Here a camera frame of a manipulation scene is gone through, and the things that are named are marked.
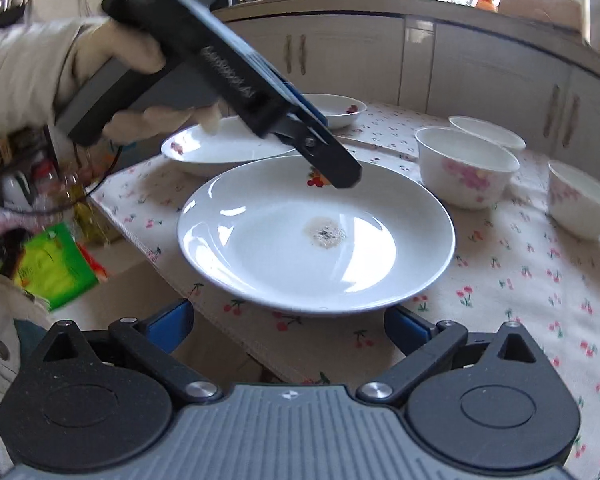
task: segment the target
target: cabinet handle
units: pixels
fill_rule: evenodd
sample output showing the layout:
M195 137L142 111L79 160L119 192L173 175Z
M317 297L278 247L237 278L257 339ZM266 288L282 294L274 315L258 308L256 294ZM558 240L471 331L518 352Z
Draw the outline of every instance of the cabinet handle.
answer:
M580 113L580 98L576 95L573 97L573 105L571 105L571 115L567 124L567 133L564 134L562 147L568 148L575 133L576 125L578 124L578 115Z
M306 36L300 36L300 73L306 74Z
M549 102L549 109L546 112L546 121L544 122L544 131L542 135L546 139L551 135L551 127L554 124L555 113L558 110L558 98L560 97L560 87L554 85L554 92L551 95L551 102Z
M288 34L286 37L285 63L286 63L286 73L291 74L291 34Z

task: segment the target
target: gloved hand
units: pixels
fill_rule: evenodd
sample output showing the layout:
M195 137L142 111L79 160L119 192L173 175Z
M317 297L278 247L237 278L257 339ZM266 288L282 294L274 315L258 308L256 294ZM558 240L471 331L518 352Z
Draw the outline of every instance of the gloved hand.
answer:
M106 20L89 28L75 41L72 73L83 85L111 57L137 72L152 74L164 67L160 45L148 34ZM151 107L144 112L124 110L116 113L102 133L117 144L129 144L158 134L170 134L199 123L206 131L219 127L218 106L189 110Z

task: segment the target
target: bowl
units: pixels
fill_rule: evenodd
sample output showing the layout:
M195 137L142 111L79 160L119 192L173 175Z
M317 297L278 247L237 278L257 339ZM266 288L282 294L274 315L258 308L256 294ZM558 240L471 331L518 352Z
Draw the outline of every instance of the bowl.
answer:
M416 140L424 186L464 209L491 207L520 168L510 151L454 128L421 128Z
M181 170L211 178L241 164L283 155L293 149L273 134L261 139L239 117L227 117L220 120L217 133L193 126L165 140L161 151L177 162Z
M490 140L514 153L521 152L526 147L525 139L497 124L462 116L449 117L449 123L466 134Z
M353 124L361 114L366 112L366 105L351 97L332 94L304 94L304 98L325 116L331 130Z
M583 240L600 238L600 182L558 160L549 163L549 214Z
M400 173L361 162L335 189L301 156L227 171L182 209L189 263L235 298L302 316L344 316L419 294L454 254L442 204Z

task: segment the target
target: black cable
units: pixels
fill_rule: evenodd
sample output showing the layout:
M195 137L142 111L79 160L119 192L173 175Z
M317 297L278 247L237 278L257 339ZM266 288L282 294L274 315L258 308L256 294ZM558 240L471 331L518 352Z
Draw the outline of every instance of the black cable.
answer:
M113 162L111 163L111 165L109 166L107 171L104 172L104 175L102 176L102 179L99 181L99 183L97 183L96 186L90 190L90 192L88 192L84 196L81 196L79 199L74 200L73 202L71 202L69 204L65 204L60 207L55 207L53 209L47 209L44 211L36 211L36 210L23 211L21 209L11 209L10 207L4 207L4 206L0 206L0 208L3 211L8 211L10 213L16 213L16 214L24 215L24 216L49 216L49 215L55 215L57 213L63 213L65 211L69 211L69 209L71 209L74 205L79 204L80 202L85 202L93 193L95 193L97 191L97 189L100 186L102 186L102 184L104 184L104 181L108 179L108 177L111 175L111 173L113 173L113 169L116 167L116 164L118 163L118 159L120 158L120 155L122 154L122 149L123 149L122 146L118 147L118 151L116 152L116 156L113 158Z

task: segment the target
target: cherry print tablecloth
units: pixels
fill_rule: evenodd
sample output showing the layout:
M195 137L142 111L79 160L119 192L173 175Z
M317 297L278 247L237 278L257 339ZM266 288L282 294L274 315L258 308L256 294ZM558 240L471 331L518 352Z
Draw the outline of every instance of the cherry print tablecloth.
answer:
M373 105L337 134L360 160L419 180L414 133L442 124ZM454 319L476 332L521 321L580 405L582 428L568 469L600 479L600 243L578 242L547 217L546 158L523 152L520 159L520 173L493 208L448 208L458 238L454 259L407 306L432 322ZM95 201L173 288L283 380L355 387L402 358L384 335L382 312L288 316L207 283L185 261L175 236L178 213L202 183L158 156L112 176Z

